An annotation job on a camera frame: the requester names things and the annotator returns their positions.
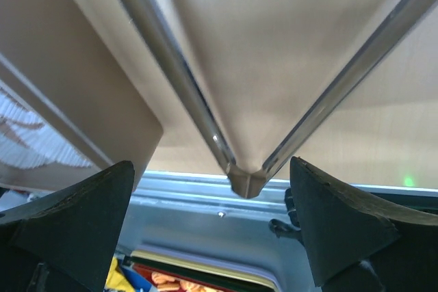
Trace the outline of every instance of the green light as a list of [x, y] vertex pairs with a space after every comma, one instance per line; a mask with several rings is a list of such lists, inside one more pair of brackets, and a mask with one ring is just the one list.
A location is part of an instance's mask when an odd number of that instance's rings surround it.
[[413, 179], [411, 177], [405, 177], [404, 178], [404, 186], [415, 187], [415, 183], [413, 182]]

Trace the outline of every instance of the metal rail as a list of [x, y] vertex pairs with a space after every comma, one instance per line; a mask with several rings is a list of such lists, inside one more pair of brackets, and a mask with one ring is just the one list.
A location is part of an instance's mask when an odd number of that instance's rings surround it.
[[195, 122], [231, 188], [243, 198], [258, 196], [269, 181], [350, 92], [372, 71], [436, 0], [401, 0], [309, 111], [255, 173], [240, 169], [198, 87], [156, 0], [120, 0], [139, 34]]

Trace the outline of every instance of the yellow object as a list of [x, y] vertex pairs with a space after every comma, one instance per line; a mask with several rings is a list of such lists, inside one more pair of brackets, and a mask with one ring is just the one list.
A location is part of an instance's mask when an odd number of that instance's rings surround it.
[[109, 267], [105, 287], [107, 289], [113, 289], [117, 291], [136, 292], [136, 290], [134, 290], [134, 288], [129, 284], [123, 274], [119, 272], [117, 264], [117, 259], [113, 256], [111, 261], [111, 267]]

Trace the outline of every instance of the green laser dot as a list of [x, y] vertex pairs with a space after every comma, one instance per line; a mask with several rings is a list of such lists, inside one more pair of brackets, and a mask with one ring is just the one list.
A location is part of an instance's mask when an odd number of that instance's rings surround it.
[[404, 186], [415, 187], [415, 183], [413, 182], [413, 179], [411, 177], [405, 177], [404, 178]]

